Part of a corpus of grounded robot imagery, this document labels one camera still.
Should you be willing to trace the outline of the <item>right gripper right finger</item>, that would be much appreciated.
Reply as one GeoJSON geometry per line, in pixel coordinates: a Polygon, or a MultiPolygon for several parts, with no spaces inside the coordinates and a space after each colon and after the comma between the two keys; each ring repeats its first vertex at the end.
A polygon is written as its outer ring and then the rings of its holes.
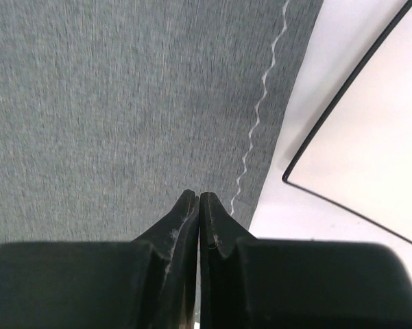
{"type": "Polygon", "coordinates": [[[265,240],[199,204],[202,328],[412,328],[412,283],[372,243],[265,240]]]}

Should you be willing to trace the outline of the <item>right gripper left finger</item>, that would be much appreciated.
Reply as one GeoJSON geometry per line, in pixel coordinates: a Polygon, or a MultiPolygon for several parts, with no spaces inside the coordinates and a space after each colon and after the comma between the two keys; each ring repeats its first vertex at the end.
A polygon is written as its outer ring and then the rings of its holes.
{"type": "Polygon", "coordinates": [[[192,328],[199,198],[133,241],[0,244],[0,328],[192,328]]]}

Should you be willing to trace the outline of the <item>dark grey cloth placemat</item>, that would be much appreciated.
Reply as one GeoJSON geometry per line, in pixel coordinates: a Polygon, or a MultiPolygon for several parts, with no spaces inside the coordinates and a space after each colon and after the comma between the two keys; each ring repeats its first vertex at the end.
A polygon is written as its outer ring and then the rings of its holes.
{"type": "Polygon", "coordinates": [[[321,1],[0,1],[0,243],[252,221],[321,1]]]}

